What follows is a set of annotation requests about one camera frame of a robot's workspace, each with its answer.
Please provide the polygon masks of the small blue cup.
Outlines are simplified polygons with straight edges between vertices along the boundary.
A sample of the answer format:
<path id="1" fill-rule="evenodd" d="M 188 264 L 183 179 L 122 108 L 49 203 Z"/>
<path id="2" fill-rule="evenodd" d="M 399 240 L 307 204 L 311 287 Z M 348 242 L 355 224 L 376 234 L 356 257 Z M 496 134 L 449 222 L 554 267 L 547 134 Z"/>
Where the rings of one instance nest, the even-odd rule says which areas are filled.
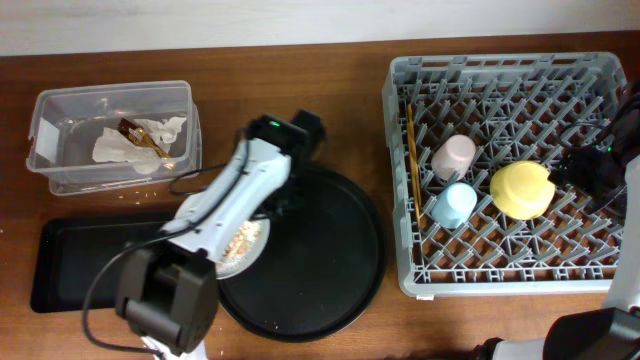
<path id="1" fill-rule="evenodd" d="M 455 229 L 465 223 L 477 204 L 475 190 L 456 182 L 441 192 L 431 210 L 431 217 L 441 227 Z"/>

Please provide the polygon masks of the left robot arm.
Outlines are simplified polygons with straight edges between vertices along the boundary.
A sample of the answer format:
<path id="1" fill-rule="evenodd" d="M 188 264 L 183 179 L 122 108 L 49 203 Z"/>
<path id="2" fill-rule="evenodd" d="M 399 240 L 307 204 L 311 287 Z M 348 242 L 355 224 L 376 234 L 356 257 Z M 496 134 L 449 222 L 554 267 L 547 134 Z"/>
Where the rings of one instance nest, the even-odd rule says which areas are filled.
<path id="1" fill-rule="evenodd" d="M 203 191 L 188 196 L 160 235 L 123 255 L 116 314 L 156 359 L 203 359 L 218 302 L 222 261 L 244 225 L 269 224 L 295 176 L 326 138 L 321 119 L 262 115 Z"/>

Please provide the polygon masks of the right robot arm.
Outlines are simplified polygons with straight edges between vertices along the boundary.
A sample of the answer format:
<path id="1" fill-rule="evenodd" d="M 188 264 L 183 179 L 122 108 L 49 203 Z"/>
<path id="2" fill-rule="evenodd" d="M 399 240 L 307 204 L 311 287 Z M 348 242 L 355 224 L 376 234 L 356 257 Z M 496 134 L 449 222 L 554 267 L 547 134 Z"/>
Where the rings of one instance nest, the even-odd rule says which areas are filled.
<path id="1" fill-rule="evenodd" d="M 623 216 L 618 265 L 602 308 L 556 320 L 542 339 L 513 342 L 492 338 L 470 359 L 637 359 L 639 357 L 639 84 L 629 85 L 620 105 L 588 144 L 572 145 L 550 180 L 571 185 L 591 201 L 589 213 L 606 209 Z"/>

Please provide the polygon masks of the yellow bowl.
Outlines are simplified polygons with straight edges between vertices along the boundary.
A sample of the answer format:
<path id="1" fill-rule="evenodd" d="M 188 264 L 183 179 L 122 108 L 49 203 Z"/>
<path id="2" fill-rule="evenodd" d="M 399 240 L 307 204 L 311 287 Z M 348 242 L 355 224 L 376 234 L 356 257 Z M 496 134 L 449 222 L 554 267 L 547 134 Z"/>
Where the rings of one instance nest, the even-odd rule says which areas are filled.
<path id="1" fill-rule="evenodd" d="M 533 161 L 517 161 L 498 170 L 490 181 L 494 205 L 515 220 L 531 220 L 543 215 L 554 195 L 550 171 Z"/>

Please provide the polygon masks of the pink cup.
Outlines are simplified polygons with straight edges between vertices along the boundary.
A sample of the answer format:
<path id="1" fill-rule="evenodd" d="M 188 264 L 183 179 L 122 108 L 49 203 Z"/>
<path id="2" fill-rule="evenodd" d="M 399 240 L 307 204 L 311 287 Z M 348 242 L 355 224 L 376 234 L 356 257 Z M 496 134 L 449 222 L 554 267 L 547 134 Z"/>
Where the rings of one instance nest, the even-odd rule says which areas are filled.
<path id="1" fill-rule="evenodd" d="M 434 174 L 448 181 L 453 174 L 461 180 L 471 166 L 476 153 L 475 143 L 465 135 L 451 136 L 434 154 L 431 166 Z"/>

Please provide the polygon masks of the grey plate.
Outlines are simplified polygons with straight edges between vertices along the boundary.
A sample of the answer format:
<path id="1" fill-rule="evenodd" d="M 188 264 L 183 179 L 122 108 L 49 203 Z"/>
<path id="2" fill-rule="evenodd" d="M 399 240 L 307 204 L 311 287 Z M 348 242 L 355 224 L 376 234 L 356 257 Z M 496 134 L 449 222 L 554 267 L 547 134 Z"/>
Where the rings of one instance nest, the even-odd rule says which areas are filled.
<path id="1" fill-rule="evenodd" d="M 269 238 L 271 222 L 269 219 L 259 219 L 253 221 L 259 221 L 261 223 L 261 234 L 259 235 L 255 244 L 251 247 L 249 252 L 239 261 L 225 262 L 223 260 L 225 253 L 224 251 L 222 258 L 216 262 L 216 274 L 218 280 L 227 279 L 239 275 L 241 272 L 248 269 L 258 259 L 258 257 L 264 250 Z"/>

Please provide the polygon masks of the black rectangular tray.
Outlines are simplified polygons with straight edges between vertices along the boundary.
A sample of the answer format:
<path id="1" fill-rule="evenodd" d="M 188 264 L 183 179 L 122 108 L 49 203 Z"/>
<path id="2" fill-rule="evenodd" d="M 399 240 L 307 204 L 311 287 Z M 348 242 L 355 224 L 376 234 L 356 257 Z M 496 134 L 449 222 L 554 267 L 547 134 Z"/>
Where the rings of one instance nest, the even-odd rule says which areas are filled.
<path id="1" fill-rule="evenodd" d="M 78 311 L 99 271 L 129 245 L 148 240 L 171 212 L 60 218 L 44 225 L 30 306 L 36 313 Z"/>

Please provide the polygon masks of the white napkin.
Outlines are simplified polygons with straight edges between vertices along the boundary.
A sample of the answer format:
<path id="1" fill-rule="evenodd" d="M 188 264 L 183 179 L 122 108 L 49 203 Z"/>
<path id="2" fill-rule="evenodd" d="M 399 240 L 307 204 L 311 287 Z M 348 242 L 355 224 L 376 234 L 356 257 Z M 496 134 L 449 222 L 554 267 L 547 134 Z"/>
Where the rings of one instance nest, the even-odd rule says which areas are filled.
<path id="1" fill-rule="evenodd" d="M 173 150 L 175 156 L 184 153 L 183 124 L 185 116 L 173 116 L 168 119 L 133 119 L 132 122 L 144 129 L 152 140 L 167 154 Z M 160 157 L 150 148 L 136 146 L 126 139 L 118 130 L 104 128 L 103 134 L 96 140 L 92 159 L 97 163 L 133 162 L 133 168 L 140 174 L 147 175 L 160 168 L 170 170 L 171 164 L 160 164 Z"/>

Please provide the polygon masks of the gold snack wrapper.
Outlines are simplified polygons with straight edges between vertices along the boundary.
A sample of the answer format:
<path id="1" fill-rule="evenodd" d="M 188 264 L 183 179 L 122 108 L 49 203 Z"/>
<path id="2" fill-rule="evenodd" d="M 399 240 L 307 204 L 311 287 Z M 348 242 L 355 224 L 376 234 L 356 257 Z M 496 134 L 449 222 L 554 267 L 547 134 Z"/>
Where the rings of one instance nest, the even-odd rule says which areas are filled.
<path id="1" fill-rule="evenodd" d="M 160 122 L 150 119 L 121 118 L 117 130 L 133 145 L 153 150 L 160 159 L 170 159 L 162 142 L 160 125 Z"/>

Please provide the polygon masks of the food scraps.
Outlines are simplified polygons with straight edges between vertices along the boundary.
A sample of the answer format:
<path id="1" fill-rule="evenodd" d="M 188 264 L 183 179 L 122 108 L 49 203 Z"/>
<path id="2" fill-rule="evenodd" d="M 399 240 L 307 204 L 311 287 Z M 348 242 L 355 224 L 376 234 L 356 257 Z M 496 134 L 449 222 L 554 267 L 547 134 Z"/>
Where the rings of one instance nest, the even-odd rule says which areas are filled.
<path id="1" fill-rule="evenodd" d="M 225 250 L 223 260 L 235 262 L 241 260 L 255 244 L 261 234 L 259 221 L 245 221 L 234 234 L 231 243 Z"/>

